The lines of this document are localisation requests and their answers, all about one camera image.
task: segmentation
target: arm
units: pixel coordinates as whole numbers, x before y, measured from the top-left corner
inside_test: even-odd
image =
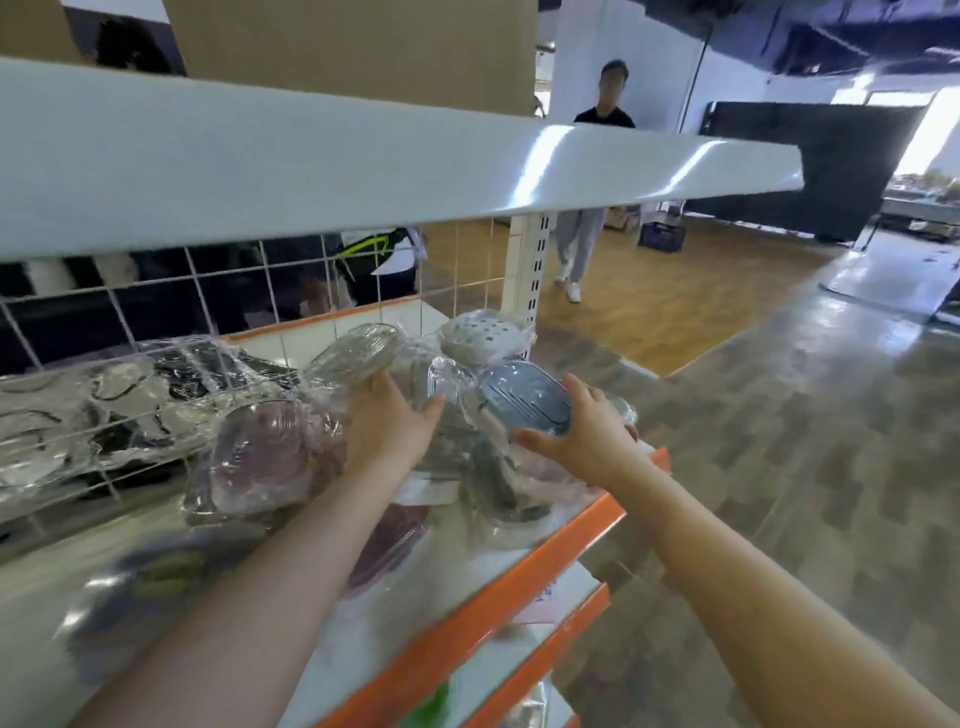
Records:
[[[958,726],[951,711],[637,450],[603,393],[564,385],[563,438],[515,440],[610,491],[643,529],[759,722],[772,726]]]
[[[443,409],[414,412],[389,375],[355,398],[347,470],[97,693],[73,728],[275,728],[324,622]]]

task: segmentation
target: hand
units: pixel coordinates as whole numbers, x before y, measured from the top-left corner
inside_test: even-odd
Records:
[[[438,395],[416,412],[381,369],[350,399],[347,472],[383,466],[401,475],[399,484],[421,461],[443,410],[444,397]]]
[[[589,485],[609,490],[616,487],[645,460],[623,418],[599,389],[587,387],[574,375],[564,377],[573,411],[570,430],[564,437],[522,427],[513,442],[560,463]]]

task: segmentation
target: wooden floor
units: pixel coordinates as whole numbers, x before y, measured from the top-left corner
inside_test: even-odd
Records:
[[[665,376],[782,307],[843,253],[711,220],[688,219],[686,225],[684,249],[672,255],[637,248],[636,234],[604,231],[577,305],[552,284],[559,265],[551,244],[539,320],[584,334]],[[425,232],[427,300],[431,290],[449,286],[455,272],[458,313],[484,294],[488,305],[497,307],[506,226],[469,221],[432,225]]]

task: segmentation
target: right arm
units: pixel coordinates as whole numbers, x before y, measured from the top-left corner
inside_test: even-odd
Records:
[[[609,491],[644,532],[766,728],[960,726],[960,716],[641,454],[599,390],[564,380],[570,432],[520,445]]]

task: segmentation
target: ceiling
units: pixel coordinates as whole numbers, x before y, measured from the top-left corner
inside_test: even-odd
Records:
[[[960,0],[646,0],[717,51],[792,76],[960,73]],[[541,10],[560,0],[540,0]],[[713,9],[727,14],[716,19]]]

